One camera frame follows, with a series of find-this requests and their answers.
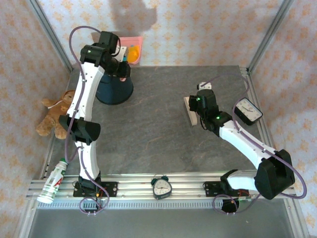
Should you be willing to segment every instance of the teddy bear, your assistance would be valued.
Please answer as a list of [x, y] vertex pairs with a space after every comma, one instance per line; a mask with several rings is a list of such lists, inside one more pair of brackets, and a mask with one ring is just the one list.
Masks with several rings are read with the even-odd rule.
[[58, 139], [66, 138], [66, 130], [61, 126], [58, 119], [60, 115], [66, 115], [73, 98], [74, 90], [67, 91], [63, 94], [59, 101], [42, 99], [42, 104], [49, 109], [49, 112], [43, 121], [36, 127], [36, 132], [41, 136], [47, 136], [55, 126], [55, 136]]

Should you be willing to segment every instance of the black and white clock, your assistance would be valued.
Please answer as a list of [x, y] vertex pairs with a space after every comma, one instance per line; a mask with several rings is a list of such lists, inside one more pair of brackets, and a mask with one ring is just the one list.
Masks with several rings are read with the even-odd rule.
[[153, 186], [153, 197], [157, 200], [167, 198], [172, 194], [172, 185], [168, 182], [167, 176], [152, 179], [151, 185]]
[[238, 102], [234, 113], [247, 125], [253, 125], [263, 116], [263, 113], [247, 98]]

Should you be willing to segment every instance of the pink container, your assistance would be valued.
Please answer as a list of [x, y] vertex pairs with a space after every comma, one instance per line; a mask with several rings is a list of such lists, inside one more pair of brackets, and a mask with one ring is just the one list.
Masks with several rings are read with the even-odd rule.
[[129, 62], [129, 64], [137, 64], [141, 58], [143, 37], [142, 36], [120, 37], [120, 41], [121, 41], [121, 46], [126, 46], [128, 48], [131, 46], [139, 46], [140, 54], [139, 54], [138, 59], [134, 62]]

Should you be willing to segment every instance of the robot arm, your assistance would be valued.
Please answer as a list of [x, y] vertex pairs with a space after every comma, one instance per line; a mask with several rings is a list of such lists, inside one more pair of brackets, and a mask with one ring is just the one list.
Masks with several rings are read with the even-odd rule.
[[[122, 78], [130, 76], [130, 66], [127, 61], [123, 60], [126, 47], [118, 46], [118, 41], [119, 38], [116, 35], [103, 31], [98, 43], [86, 45], [81, 50], [80, 61], [85, 74], [85, 81], [83, 82], [80, 75], [75, 96], [67, 115], [59, 118], [60, 124], [65, 130], [68, 130], [71, 118], [74, 116], [74, 123], [71, 126], [72, 139], [76, 147], [83, 147], [83, 162], [86, 170], [98, 184], [101, 184], [101, 178], [96, 158], [96, 140], [99, 137], [101, 126], [98, 123], [91, 122], [96, 91], [105, 73]], [[78, 182], [86, 194], [96, 194], [97, 188], [86, 175], [81, 158]]]
[[[229, 171], [221, 178], [226, 187], [225, 190], [257, 190], [263, 197], [273, 199], [294, 184], [293, 171], [265, 151], [269, 151], [291, 164], [289, 153], [285, 150], [276, 151], [263, 144], [246, 132], [238, 123], [236, 123], [239, 127], [237, 129], [231, 115], [219, 111], [213, 90], [201, 89], [196, 96], [190, 96], [189, 107], [191, 111], [198, 113], [207, 130], [236, 147], [257, 169], [256, 172]], [[250, 139], [245, 138], [240, 133], [241, 131], [249, 136]], [[264, 150], [259, 149], [252, 141], [262, 145]]]

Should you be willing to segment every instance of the white bottle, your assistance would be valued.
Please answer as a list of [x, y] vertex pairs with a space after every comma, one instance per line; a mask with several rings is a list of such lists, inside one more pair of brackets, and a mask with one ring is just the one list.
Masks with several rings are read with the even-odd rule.
[[42, 192], [38, 196], [39, 202], [51, 204], [58, 191], [59, 185], [61, 184], [64, 174], [67, 168], [67, 163], [64, 158], [55, 166], [51, 172], [49, 178], [46, 180]]

